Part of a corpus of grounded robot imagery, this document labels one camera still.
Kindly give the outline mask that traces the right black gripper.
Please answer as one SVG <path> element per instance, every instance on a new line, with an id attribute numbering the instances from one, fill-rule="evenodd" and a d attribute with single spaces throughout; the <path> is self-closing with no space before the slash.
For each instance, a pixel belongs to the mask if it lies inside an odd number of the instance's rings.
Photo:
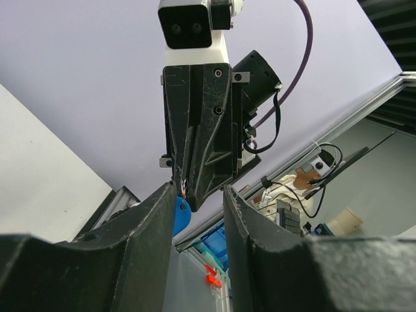
<path id="1" fill-rule="evenodd" d="M 188 178 L 193 212 L 246 168 L 243 144 L 255 116 L 247 94 L 248 70 L 227 63 L 167 66 L 161 75 L 166 153 L 161 168 L 172 171 L 180 188 Z"/>

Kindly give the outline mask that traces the silver key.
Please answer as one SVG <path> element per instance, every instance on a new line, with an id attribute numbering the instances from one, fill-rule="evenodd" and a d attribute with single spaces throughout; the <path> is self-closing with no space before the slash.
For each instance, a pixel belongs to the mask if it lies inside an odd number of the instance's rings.
<path id="1" fill-rule="evenodd" d="M 187 199 L 187 192 L 188 192 L 188 180 L 187 178 L 182 179 L 180 182 L 180 189 L 179 189 L 179 195 L 186 200 Z"/>

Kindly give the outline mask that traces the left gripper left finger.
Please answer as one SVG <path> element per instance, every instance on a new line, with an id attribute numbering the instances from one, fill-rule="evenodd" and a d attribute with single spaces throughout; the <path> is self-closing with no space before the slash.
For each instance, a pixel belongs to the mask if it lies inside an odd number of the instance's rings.
<path id="1" fill-rule="evenodd" d="M 1 236 L 2 311 L 161 311 L 176 186 L 71 242 Z"/>

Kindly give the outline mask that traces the blue key tag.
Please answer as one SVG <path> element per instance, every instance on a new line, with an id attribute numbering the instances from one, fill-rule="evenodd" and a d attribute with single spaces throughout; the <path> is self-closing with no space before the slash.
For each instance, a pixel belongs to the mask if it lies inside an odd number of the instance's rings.
<path id="1" fill-rule="evenodd" d="M 174 218 L 173 236 L 181 233 L 189 224 L 192 218 L 192 211 L 186 199 L 178 196 L 176 198 L 176 209 Z"/>

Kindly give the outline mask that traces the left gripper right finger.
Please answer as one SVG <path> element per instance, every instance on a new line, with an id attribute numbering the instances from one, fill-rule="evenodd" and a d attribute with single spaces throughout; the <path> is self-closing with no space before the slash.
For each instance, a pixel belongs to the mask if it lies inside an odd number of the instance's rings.
<path id="1" fill-rule="evenodd" d="M 414 311 L 415 241 L 303 238 L 230 185 L 224 223 L 234 311 Z"/>

